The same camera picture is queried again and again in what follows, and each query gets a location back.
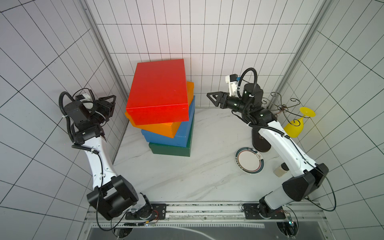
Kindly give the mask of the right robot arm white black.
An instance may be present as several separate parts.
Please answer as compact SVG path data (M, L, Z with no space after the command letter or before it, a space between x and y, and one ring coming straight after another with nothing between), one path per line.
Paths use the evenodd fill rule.
M260 199L257 209L262 218L271 218L283 205L300 202L320 187L328 167L305 154L284 131L277 117L263 108L263 91L259 85L246 84L240 98L225 92L208 93L207 97L216 107L241 113L242 121L277 151L292 174L279 188Z

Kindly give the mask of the red shoebox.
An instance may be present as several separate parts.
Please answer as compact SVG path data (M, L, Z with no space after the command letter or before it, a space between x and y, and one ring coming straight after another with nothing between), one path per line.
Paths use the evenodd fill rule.
M137 126L188 121L184 60L138 63L126 111Z

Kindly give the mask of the green shoebox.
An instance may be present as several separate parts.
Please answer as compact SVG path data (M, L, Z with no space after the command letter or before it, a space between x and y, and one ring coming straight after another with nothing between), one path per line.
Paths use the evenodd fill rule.
M187 140L186 147L176 147L170 145L162 145L156 143L149 143L149 147L153 154L158 155L168 155L168 156L179 156L179 157L190 157L192 150L192 139L193 139L193 130L194 130L194 122L192 121L192 125L189 132L189 138Z

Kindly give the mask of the blue shoebox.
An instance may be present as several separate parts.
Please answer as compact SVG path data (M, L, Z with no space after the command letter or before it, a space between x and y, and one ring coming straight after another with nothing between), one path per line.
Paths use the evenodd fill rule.
M187 142L189 139L191 126L194 119L194 114L195 114L195 97L193 97L193 101L189 107L189 121L181 123L174 138L169 138L163 135L155 134L146 130L141 130L141 133L145 137L148 143L185 148L187 146Z

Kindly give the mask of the orange shoebox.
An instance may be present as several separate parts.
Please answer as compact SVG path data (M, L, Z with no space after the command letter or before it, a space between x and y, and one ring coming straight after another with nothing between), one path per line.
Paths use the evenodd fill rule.
M194 83L193 82L187 82L187 93L188 93L188 101L189 101L189 114L191 113L191 105L194 98ZM182 122L172 122L172 123L161 123L161 124L150 124L150 125L139 125L137 126L132 117L125 112L125 116L127 119L129 119L130 123L133 127L145 130L154 134L158 134L161 136L174 138L179 127L181 126Z

